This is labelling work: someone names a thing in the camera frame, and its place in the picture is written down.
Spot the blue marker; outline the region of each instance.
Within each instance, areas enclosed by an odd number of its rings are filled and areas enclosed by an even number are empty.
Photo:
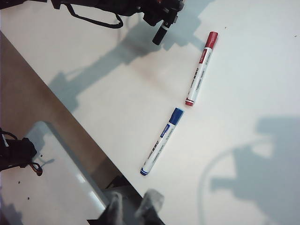
[[[173,130],[175,129],[177,123],[179,122],[181,116],[183,115],[183,110],[179,108],[175,108],[169,122],[165,126],[163,132],[159,136],[158,141],[155,143],[152,151],[150,152],[150,155],[148,156],[148,159],[144,163],[144,165],[141,168],[141,174],[146,176],[150,170],[152,169],[155,161],[157,160],[159,154],[161,153],[162,149],[164,148],[165,144],[169,140],[169,137],[171,136]]]

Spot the brown floor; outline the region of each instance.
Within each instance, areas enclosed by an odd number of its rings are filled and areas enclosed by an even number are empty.
[[[100,188],[119,170],[1,33],[0,126],[22,138],[37,121],[53,125]]]

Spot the table surface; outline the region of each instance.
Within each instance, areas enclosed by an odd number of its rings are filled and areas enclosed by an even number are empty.
[[[161,46],[151,42],[158,26],[142,15],[110,30],[50,2],[2,10],[1,30],[136,190],[165,196],[166,224],[295,224],[299,8],[298,0],[188,0]],[[184,101],[211,30],[218,41],[191,108]],[[175,107],[185,113],[143,177]]]
[[[97,219],[108,200],[57,133],[38,122],[26,137],[43,174],[38,177],[30,166],[1,172],[1,210],[9,224],[88,225],[87,219]]]

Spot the marker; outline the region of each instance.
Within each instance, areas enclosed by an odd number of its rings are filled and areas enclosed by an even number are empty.
[[[144,163],[144,165],[141,168],[141,174],[146,176],[150,170],[152,169],[155,161],[157,160],[159,154],[161,153],[162,149],[164,148],[165,144],[169,140],[173,130],[175,129],[177,123],[179,122],[181,116],[183,115],[183,110],[179,108],[175,108],[174,112],[172,113],[172,116],[165,126],[163,132],[159,136],[157,142],[155,143],[152,151],[150,152],[150,155],[148,156],[148,159]]]
[[[194,78],[192,81],[192,85],[187,94],[186,105],[193,106],[196,101],[196,98],[197,98],[197,95],[199,92],[199,88],[200,88],[201,82],[203,80],[203,76],[204,76],[207,64],[210,60],[212,48],[214,47],[217,36],[218,36],[218,33],[212,31],[212,32],[210,32],[210,34],[207,38],[205,48],[203,49],[198,68],[196,69],[196,72],[195,72],[195,75],[194,75]]]

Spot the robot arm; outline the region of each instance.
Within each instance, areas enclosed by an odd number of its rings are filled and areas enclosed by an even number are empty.
[[[26,0],[3,0],[0,1],[0,9],[19,5]],[[61,4],[66,5],[70,14],[76,18],[86,20],[96,25],[108,28],[120,28],[123,22],[119,15],[132,16],[135,13],[144,13],[144,21],[150,26],[155,26],[159,21],[163,21],[153,43],[159,45],[170,26],[176,22],[177,13],[183,9],[184,0],[51,0],[53,7],[59,9]],[[73,5],[81,5],[99,8],[104,11],[112,12],[119,20],[118,24],[107,24],[77,15],[73,10]]]

